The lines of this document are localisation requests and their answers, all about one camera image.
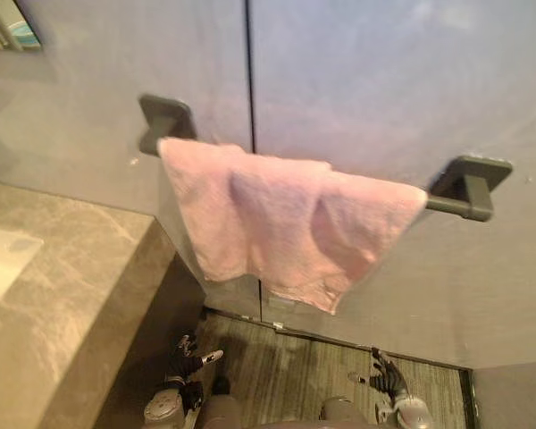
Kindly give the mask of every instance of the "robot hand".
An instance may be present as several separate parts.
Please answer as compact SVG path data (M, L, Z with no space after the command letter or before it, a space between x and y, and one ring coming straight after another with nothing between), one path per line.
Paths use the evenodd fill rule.
M391 358L375 347L372 348L372 356L377 361L373 363L373 367L379 370L381 375L372 375L369 377L369 385L376 391L387 393L391 401L407 395L405 377L395 366Z
M184 335L174 348L165 376L168 388L181 389L188 382L188 377L202 368L222 358L222 350L216 350L202 357L193 356L197 348L195 335Z

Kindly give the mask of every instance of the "gray metal bracket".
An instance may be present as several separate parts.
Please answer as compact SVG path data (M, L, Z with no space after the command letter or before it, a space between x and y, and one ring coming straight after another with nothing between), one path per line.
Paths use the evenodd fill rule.
M144 154L159 156L157 141L163 137L197 138L190 109L184 103L145 94L139 104L149 126L139 141L139 150Z
M490 193L512 170L507 161L460 156L431 185L427 208L486 222L494 212Z

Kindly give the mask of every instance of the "mirror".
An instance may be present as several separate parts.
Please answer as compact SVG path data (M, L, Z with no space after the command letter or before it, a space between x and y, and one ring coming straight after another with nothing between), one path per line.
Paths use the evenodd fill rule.
M13 0L0 0L0 50L33 51L40 48L36 34Z

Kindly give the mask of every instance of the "wall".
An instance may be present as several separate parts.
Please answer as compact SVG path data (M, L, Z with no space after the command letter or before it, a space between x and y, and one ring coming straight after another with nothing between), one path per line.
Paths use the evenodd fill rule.
M137 98L179 98L201 139L250 149L241 2L19 5L43 51L0 52L0 181L158 215L202 280L160 162L137 150ZM212 307L259 315L256 282L204 284Z
M427 188L511 161L488 223L425 212L335 316L267 322L484 368L536 362L536 0L255 0L258 151Z
M483 429L536 428L536 362L474 372Z

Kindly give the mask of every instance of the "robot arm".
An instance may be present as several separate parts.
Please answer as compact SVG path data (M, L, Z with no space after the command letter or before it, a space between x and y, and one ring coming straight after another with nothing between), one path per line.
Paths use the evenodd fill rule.
M216 350L203 357L192 356L196 338L185 335L174 349L164 382L145 407L143 429L182 429L189 409L197 409L203 401L203 386L188 377L222 357Z

